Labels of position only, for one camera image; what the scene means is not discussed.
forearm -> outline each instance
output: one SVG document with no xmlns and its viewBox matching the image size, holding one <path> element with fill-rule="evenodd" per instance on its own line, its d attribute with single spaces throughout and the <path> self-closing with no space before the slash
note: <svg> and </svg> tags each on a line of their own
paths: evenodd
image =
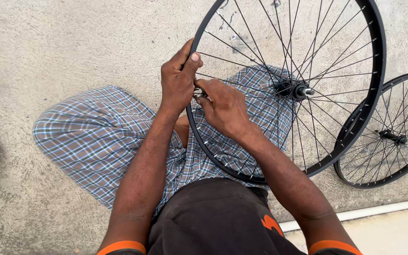
<svg viewBox="0 0 408 255">
<path fill-rule="evenodd" d="M 334 214 L 322 192 L 257 126 L 238 142 L 256 159 L 273 194 L 297 221 Z"/>
<path fill-rule="evenodd" d="M 168 155 L 177 113 L 158 111 L 148 134 L 122 178 L 101 248 L 115 240 L 145 244 L 155 208 L 163 194 Z"/>
<path fill-rule="evenodd" d="M 332 206 L 311 180 L 254 124 L 238 142 L 258 162 L 280 204 L 297 220 L 306 244 L 343 241 L 355 247 Z"/>
</svg>

black shirt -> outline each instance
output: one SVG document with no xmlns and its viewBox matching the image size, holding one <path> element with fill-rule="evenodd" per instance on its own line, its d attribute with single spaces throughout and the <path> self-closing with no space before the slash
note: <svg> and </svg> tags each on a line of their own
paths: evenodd
<svg viewBox="0 0 408 255">
<path fill-rule="evenodd" d="M 303 255 L 283 237 L 267 205 L 267 191 L 226 178 L 209 178 L 182 187 L 154 219 L 148 255 Z M 120 249 L 108 255 L 142 255 Z M 325 247 L 315 255 L 353 255 Z"/>
</svg>

orange sleeve trim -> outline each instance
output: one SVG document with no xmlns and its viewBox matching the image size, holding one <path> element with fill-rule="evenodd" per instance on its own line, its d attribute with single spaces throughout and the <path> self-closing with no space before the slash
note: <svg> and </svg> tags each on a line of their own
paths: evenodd
<svg viewBox="0 0 408 255">
<path fill-rule="evenodd" d="M 336 241 L 336 240 L 318 241 L 317 243 L 313 244 L 310 247 L 310 249 L 308 251 L 308 254 L 313 255 L 314 252 L 317 252 L 317 251 L 319 251 L 321 249 L 326 249 L 326 248 L 338 248 L 338 249 L 341 249 L 341 250 L 350 251 L 355 255 L 363 255 L 363 254 L 361 254 L 361 252 L 359 250 L 357 250 L 353 246 L 351 246 L 351 245 L 349 245 L 347 243 Z"/>
<path fill-rule="evenodd" d="M 146 254 L 146 248 L 144 248 L 144 245 L 138 242 L 119 241 L 119 242 L 115 242 L 113 244 L 106 246 L 100 252 L 98 252 L 97 255 L 105 255 L 112 251 L 121 250 L 121 249 L 135 249 L 135 250 L 142 252 L 144 255 Z"/>
</svg>

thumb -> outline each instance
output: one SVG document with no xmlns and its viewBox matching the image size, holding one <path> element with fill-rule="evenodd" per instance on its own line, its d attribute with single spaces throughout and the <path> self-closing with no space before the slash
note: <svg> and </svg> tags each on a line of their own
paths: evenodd
<svg viewBox="0 0 408 255">
<path fill-rule="evenodd" d="M 204 109 L 206 116 L 213 115 L 213 103 L 208 98 L 199 97 L 195 99 L 196 102 Z"/>
<path fill-rule="evenodd" d="M 182 69 L 182 73 L 189 75 L 190 77 L 194 77 L 196 71 L 200 67 L 200 63 L 201 55 L 197 52 L 194 52 L 185 62 L 184 68 Z"/>
</svg>

fingernail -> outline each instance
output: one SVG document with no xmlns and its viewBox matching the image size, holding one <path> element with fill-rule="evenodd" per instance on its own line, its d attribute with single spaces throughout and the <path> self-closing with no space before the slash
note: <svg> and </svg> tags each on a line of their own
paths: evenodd
<svg viewBox="0 0 408 255">
<path fill-rule="evenodd" d="M 198 56 L 198 54 L 196 52 L 191 55 L 191 60 L 198 61 L 199 59 L 200 59 L 200 57 Z"/>
</svg>

